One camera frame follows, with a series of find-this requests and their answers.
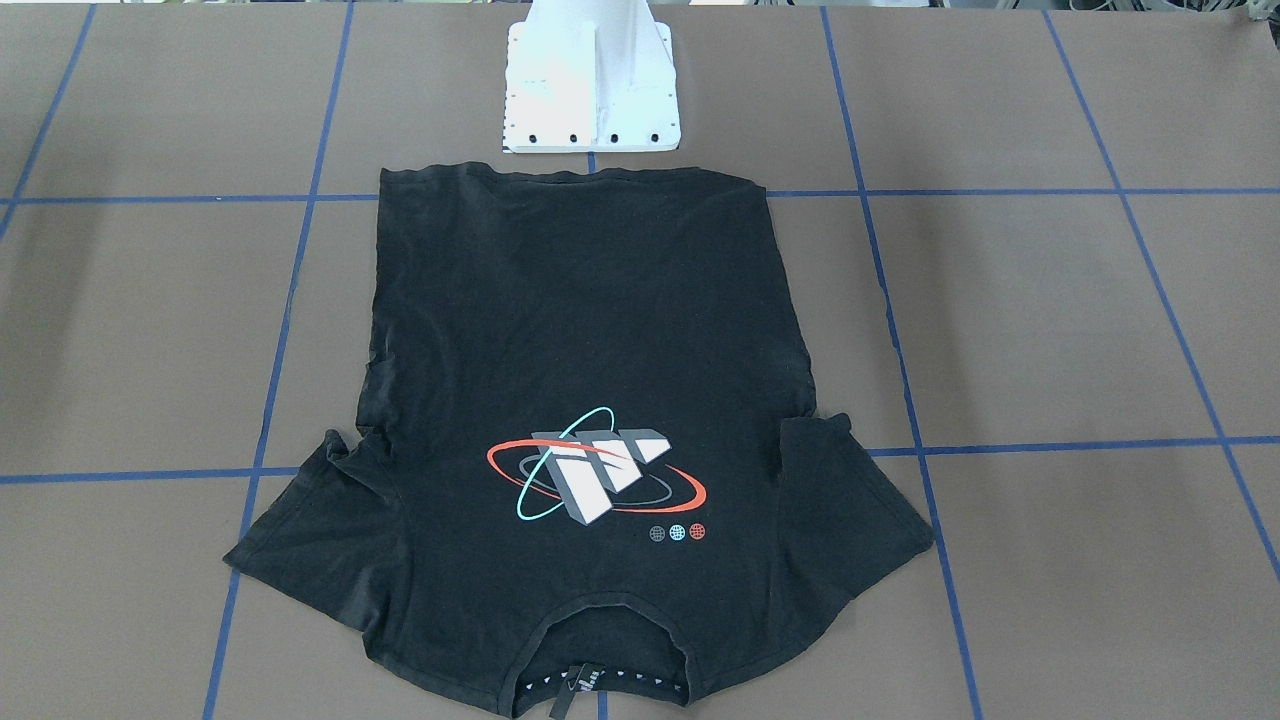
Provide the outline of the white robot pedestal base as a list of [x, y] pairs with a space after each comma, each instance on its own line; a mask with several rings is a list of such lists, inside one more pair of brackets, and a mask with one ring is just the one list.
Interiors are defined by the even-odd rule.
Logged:
[[504, 152], [668, 152], [681, 138], [672, 33], [646, 1], [535, 1], [509, 27]]

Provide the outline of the black graphic t-shirt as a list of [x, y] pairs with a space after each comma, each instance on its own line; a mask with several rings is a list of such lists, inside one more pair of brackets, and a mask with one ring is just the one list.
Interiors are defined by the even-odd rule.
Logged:
[[820, 416], [765, 191], [696, 168], [384, 170], [371, 337], [227, 562], [502, 717], [689, 705], [934, 542]]

